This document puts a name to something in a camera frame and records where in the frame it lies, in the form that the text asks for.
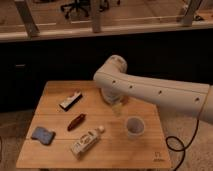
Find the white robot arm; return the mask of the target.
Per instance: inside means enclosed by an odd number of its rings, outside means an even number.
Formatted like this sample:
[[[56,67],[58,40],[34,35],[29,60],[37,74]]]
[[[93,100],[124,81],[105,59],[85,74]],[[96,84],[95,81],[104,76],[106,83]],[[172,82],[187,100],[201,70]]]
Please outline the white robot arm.
[[[116,103],[123,95],[132,96],[213,125],[213,85],[133,76],[126,70],[125,59],[112,55],[95,72],[93,80],[107,103]]]

